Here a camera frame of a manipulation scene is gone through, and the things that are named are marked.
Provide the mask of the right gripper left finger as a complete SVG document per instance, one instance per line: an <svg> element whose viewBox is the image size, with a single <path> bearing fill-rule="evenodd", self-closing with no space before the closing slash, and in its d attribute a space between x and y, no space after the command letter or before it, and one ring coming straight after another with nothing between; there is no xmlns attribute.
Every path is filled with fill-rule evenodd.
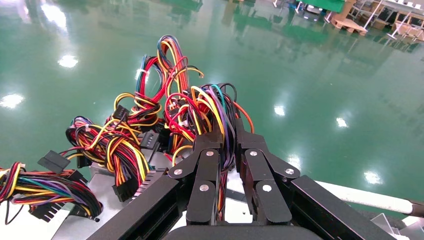
<svg viewBox="0 0 424 240"><path fill-rule="evenodd" d="M193 153L168 172L169 177L181 184L178 194L186 201L188 226L211 226L217 221L222 147L219 130L198 135Z"/></svg>

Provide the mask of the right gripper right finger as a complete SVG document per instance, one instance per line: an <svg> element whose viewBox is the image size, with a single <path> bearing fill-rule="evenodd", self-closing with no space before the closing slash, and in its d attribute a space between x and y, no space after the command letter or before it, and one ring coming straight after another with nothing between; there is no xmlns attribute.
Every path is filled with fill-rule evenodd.
<svg viewBox="0 0 424 240"><path fill-rule="evenodd" d="M293 199L290 183L300 177L300 170L271 153L265 138L245 130L241 119L235 126L236 170L253 222L289 225Z"/></svg>

